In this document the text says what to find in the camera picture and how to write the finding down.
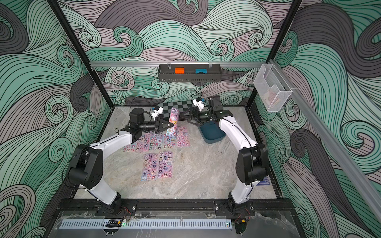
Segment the lilac small sticker sheet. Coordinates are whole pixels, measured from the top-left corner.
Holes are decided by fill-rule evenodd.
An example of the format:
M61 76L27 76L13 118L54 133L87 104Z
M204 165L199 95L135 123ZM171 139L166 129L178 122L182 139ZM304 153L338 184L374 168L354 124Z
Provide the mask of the lilac small sticker sheet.
M152 132L150 134L149 149L161 150L163 147L164 134Z

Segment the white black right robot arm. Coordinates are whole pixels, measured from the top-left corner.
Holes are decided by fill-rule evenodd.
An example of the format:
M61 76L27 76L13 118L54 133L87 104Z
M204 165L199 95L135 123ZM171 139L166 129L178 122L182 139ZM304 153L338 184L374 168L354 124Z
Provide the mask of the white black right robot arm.
M200 98L192 101L193 106L180 114L180 118L198 127L214 122L230 139L238 151L236 174L238 180L229 193L228 208L239 214L247 209L251 192L269 174L268 150L257 143L239 126L234 115L223 108L219 96L209 98L206 108Z

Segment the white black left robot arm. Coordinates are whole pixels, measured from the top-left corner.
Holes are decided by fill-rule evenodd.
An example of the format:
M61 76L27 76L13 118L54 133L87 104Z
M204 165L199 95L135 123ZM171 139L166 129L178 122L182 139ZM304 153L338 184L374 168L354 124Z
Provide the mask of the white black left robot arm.
M145 120L146 113L142 108L133 109L129 123L124 128L100 142L78 145L68 164L65 177L76 185L82 185L109 214L117 215L123 208L121 195L103 179L104 159L135 143L144 132L160 133L174 126L173 123L159 118L160 113L157 110L153 111L149 121Z

